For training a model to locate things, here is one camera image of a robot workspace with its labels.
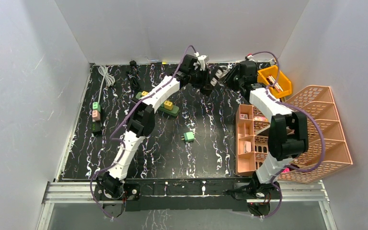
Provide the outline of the green plug adapter dark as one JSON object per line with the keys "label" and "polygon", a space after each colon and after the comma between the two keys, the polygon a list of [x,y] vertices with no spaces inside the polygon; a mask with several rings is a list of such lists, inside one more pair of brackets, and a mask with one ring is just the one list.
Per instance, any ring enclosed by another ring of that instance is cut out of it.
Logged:
{"label": "green plug adapter dark", "polygon": [[183,140],[185,142],[192,142],[195,140],[195,136],[194,136],[194,133],[193,132],[186,132],[183,134]]}

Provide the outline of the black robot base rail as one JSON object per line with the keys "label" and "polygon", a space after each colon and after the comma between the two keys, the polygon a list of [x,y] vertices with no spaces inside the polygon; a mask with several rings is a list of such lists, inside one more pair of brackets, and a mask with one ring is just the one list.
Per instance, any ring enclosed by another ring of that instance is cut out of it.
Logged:
{"label": "black robot base rail", "polygon": [[265,217],[281,194],[279,184],[259,185],[249,177],[186,179],[115,179],[99,176],[90,182],[93,200],[110,218],[145,210],[246,211]]}

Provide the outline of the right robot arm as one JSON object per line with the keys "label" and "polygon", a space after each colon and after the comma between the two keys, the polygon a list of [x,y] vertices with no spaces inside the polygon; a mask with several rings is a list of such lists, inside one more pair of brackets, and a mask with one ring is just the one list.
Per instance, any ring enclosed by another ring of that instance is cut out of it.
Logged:
{"label": "right robot arm", "polygon": [[264,83],[258,82],[254,61],[239,62],[231,69],[219,67],[215,77],[257,107],[270,123],[267,157],[248,185],[254,197],[264,198],[291,161],[308,150],[307,116],[282,105]]}

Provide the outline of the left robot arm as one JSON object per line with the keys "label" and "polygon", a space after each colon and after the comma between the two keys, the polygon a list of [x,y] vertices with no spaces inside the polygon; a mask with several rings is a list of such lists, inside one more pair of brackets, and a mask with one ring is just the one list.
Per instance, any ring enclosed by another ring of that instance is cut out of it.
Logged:
{"label": "left robot arm", "polygon": [[155,113],[167,99],[187,84],[202,92],[211,92],[207,62],[209,57],[194,53],[182,58],[173,74],[166,75],[147,95],[140,99],[132,99],[128,115],[118,128],[125,128],[123,138],[116,138],[116,132],[111,139],[118,141],[119,149],[112,164],[100,173],[102,178],[98,186],[111,199],[119,199],[124,193],[123,181],[127,177],[130,163],[145,137],[155,128]]}

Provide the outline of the green power strip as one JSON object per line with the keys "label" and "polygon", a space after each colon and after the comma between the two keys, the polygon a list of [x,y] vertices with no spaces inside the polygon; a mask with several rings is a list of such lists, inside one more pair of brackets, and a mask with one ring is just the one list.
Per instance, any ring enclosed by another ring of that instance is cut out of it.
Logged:
{"label": "green power strip", "polygon": [[[141,92],[137,92],[135,97],[137,99],[141,99],[142,97],[147,96],[147,94],[148,92],[141,91]],[[174,117],[177,117],[179,114],[180,108],[174,105],[171,101],[165,101],[160,105],[160,107],[158,108],[158,111],[161,111],[163,113],[166,113]]]}

